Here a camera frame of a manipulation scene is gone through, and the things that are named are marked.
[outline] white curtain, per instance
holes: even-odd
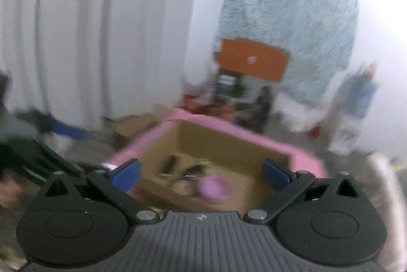
[[[179,81],[161,70],[166,1],[0,0],[0,66],[13,80],[7,107],[86,128],[150,110],[156,78]],[[176,53],[183,62],[185,51]]]

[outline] metal screw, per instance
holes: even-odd
[[[141,210],[137,212],[136,217],[140,220],[153,220],[157,214],[151,210]]]
[[[248,216],[251,219],[263,220],[264,218],[267,217],[267,212],[263,210],[250,210],[248,212]]]

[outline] person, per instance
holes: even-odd
[[[0,207],[7,208],[17,201],[22,188],[11,178],[3,175],[0,167]]]
[[[269,117],[272,100],[270,87],[262,87],[253,106],[253,130],[257,133],[263,133],[264,131],[264,126],[267,124],[267,118]]]

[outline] orange board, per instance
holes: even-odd
[[[223,39],[218,62],[225,70],[267,81],[281,81],[288,53],[250,40]]]

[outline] gray floor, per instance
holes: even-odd
[[[75,141],[63,157],[79,164],[98,165],[115,153],[111,142],[110,132],[92,132],[86,140]]]
[[[329,176],[340,171],[347,171],[356,177],[366,161],[366,154],[358,151],[348,156],[339,156],[327,151],[327,142],[324,136],[311,139],[305,133],[290,132],[279,122],[271,120],[264,133],[270,139],[301,147],[324,161]]]

